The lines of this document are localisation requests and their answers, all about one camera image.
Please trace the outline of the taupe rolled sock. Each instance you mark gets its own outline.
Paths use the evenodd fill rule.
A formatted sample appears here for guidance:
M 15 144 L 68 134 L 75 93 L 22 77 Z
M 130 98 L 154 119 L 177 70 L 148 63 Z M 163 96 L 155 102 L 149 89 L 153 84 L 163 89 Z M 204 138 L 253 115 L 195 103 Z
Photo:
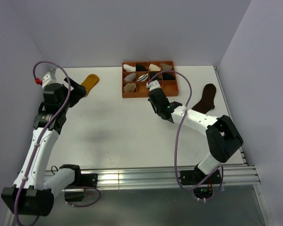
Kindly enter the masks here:
M 174 67 L 172 65 L 168 65 L 166 63 L 161 63 L 161 70 L 162 71 L 172 71 Z

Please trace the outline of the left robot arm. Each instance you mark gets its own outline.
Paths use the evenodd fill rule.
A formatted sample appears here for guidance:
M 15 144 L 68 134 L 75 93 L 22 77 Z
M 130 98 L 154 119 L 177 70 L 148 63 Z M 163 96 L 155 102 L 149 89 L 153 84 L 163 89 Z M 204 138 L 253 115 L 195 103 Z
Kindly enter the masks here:
M 19 215 L 47 216 L 52 210 L 55 197 L 67 186 L 77 188 L 83 177 L 78 165 L 64 164 L 53 179 L 44 181 L 51 151 L 57 141 L 69 108 L 88 95 L 91 88 L 86 82 L 78 84 L 64 79 L 68 85 L 55 79 L 43 79 L 44 101 L 40 103 L 33 123 L 33 138 L 25 159 L 12 187 L 5 187 L 1 198 L 12 213 Z

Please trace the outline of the orange compartment tray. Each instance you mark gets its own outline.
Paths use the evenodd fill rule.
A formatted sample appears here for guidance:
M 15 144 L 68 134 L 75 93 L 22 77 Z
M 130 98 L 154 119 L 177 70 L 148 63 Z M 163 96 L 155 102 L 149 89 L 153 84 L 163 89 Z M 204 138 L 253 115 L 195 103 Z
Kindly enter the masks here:
M 157 80 L 168 97 L 179 94 L 173 61 L 122 63 L 122 98 L 148 96 L 147 83 Z

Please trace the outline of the cream rolled sock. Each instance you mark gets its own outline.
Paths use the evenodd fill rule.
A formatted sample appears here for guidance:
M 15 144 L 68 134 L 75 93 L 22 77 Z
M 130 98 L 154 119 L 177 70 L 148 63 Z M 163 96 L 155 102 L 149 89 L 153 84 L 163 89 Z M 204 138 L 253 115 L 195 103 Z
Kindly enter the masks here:
M 155 64 L 149 65 L 149 71 L 151 71 L 151 72 L 160 71 L 160 70 L 161 70 L 161 68 L 158 65 L 155 65 Z

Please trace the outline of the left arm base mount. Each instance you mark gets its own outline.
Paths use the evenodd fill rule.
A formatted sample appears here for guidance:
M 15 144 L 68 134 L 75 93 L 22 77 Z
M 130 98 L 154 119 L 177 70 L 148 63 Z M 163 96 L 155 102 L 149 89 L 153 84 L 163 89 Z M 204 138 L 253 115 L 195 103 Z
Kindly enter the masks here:
M 82 174 L 80 181 L 77 184 L 70 184 L 66 187 L 66 190 L 64 192 L 64 198 L 66 202 L 82 202 L 85 195 L 86 195 L 86 189 L 79 189 L 75 190 L 78 187 L 97 187 L 98 182 L 98 174 L 92 173 L 92 174 Z

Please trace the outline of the white black striped rolled sock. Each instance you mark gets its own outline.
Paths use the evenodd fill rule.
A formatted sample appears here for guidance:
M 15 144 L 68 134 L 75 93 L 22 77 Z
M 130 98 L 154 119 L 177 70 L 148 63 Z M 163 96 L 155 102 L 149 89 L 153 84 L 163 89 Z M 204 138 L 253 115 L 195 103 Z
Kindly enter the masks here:
M 138 77 L 137 81 L 146 81 L 148 79 L 148 74 L 143 74 Z

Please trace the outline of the beige rolled sock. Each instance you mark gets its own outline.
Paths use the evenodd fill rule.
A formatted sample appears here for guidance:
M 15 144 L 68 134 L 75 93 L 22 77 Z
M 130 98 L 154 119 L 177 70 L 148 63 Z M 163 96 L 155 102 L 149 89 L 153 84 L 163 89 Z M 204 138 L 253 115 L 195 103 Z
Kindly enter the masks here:
M 126 83 L 123 87 L 124 93 L 135 92 L 135 90 L 136 90 L 136 84 L 135 83 Z

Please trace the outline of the dark green rolled sock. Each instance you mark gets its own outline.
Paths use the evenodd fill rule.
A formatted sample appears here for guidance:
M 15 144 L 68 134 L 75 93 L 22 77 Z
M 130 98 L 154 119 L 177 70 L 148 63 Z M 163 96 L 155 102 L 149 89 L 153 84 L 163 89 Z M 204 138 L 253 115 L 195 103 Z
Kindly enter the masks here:
M 162 80 L 161 75 L 157 75 L 157 74 L 158 74 L 158 71 L 150 72 L 150 73 L 149 73 L 150 80 L 158 80 L 158 81 L 161 81 L 161 80 Z

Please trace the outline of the dark brown sock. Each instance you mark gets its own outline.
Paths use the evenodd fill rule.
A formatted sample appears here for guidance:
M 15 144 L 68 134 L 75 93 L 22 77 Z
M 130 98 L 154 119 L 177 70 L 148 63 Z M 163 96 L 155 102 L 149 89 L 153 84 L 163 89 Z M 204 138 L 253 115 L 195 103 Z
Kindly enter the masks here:
M 200 101 L 192 107 L 192 110 L 202 114 L 208 113 L 215 108 L 214 100 L 216 95 L 216 87 L 214 84 L 206 84 L 202 91 Z

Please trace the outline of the black rolled sock right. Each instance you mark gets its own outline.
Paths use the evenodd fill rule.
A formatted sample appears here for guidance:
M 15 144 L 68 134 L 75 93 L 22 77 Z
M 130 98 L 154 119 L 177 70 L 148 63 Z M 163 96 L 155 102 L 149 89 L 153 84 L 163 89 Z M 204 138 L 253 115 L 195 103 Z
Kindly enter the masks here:
M 176 75 L 172 72 L 164 72 L 164 73 L 162 73 L 162 79 L 164 81 L 175 81 Z

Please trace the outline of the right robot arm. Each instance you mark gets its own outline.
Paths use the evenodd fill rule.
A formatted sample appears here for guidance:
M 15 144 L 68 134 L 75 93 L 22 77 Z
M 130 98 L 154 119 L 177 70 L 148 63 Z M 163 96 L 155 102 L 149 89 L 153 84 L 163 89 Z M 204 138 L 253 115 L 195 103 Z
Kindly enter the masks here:
M 211 172 L 226 163 L 243 145 L 243 139 L 229 116 L 215 117 L 188 110 L 181 103 L 169 102 L 161 88 L 150 88 L 148 95 L 155 114 L 161 119 L 178 124 L 179 129 L 184 125 L 206 137 L 209 153 L 194 168 L 197 182 L 206 183 Z

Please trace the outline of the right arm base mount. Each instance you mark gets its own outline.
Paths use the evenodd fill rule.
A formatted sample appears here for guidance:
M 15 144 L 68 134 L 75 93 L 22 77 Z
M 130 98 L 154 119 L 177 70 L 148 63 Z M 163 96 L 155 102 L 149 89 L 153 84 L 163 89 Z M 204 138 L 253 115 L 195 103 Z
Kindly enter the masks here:
M 224 168 L 221 166 L 208 175 L 194 169 L 181 170 L 178 179 L 183 190 L 192 191 L 198 202 L 205 203 L 223 190 Z

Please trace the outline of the mustard yellow sock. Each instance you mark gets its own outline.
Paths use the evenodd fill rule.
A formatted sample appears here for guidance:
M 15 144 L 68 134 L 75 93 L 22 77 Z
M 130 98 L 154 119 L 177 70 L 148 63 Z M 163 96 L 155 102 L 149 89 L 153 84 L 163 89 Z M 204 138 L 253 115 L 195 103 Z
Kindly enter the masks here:
M 85 97 L 88 96 L 90 91 L 95 87 L 97 83 L 99 83 L 100 79 L 95 74 L 88 75 L 85 80 L 81 83 L 81 85 L 85 88 L 86 94 Z

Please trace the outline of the aluminium frame rail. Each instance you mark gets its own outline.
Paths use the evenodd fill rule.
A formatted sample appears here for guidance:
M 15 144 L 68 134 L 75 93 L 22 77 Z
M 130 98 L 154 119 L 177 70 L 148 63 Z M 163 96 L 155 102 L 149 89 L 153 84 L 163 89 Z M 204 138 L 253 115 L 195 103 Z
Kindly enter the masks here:
M 272 226 L 256 168 L 227 165 L 224 188 L 203 203 L 179 188 L 171 167 L 98 170 L 101 199 L 88 208 L 63 194 L 39 226 Z

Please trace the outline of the grey rolled sock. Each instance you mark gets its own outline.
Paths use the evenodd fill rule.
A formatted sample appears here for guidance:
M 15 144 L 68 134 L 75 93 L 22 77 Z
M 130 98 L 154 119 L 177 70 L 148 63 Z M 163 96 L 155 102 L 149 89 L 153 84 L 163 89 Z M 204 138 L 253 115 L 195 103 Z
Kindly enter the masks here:
M 124 77 L 124 82 L 132 82 L 136 80 L 136 73 L 130 73 L 127 76 Z

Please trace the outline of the black rolled sock top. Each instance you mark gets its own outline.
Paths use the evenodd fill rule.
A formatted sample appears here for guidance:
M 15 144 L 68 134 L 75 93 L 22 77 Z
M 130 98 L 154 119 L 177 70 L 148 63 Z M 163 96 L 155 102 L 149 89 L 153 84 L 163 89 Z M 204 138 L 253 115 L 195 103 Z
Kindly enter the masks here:
M 136 71 L 137 72 L 148 71 L 148 68 L 145 64 L 136 64 Z

